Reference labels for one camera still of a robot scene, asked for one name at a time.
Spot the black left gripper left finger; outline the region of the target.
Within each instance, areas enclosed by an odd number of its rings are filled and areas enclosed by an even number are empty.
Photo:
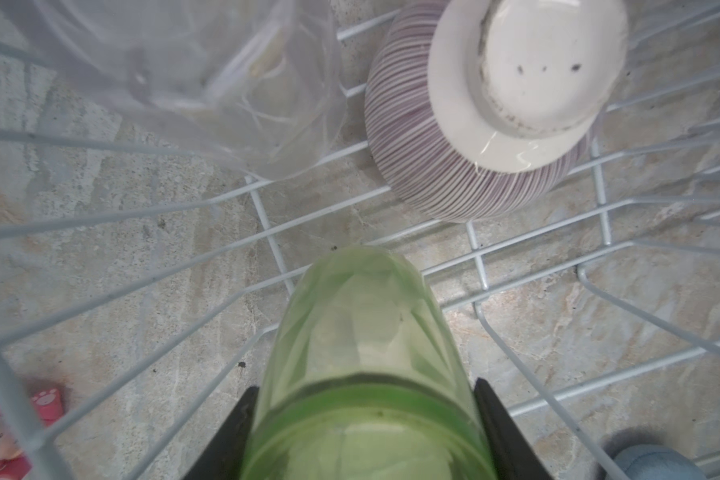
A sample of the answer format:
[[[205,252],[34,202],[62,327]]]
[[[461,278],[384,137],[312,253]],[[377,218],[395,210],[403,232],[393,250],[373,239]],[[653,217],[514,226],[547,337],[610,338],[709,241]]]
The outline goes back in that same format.
[[[184,475],[184,480],[241,478],[258,393],[257,386],[251,386],[244,392],[200,457]]]

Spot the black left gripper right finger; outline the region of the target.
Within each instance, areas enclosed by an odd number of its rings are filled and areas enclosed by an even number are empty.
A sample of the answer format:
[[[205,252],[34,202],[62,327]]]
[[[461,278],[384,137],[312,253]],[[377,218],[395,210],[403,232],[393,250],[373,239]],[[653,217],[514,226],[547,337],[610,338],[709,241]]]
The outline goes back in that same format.
[[[473,395],[498,478],[552,480],[552,476],[485,379],[476,380]]]

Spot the green translucent cup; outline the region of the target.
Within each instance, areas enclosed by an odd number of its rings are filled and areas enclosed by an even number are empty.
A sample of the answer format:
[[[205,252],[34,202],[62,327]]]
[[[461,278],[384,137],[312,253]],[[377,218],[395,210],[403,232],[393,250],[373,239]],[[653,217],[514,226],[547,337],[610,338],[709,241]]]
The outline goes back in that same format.
[[[455,341],[404,257],[354,246],[316,261],[279,324],[245,479],[493,479]]]

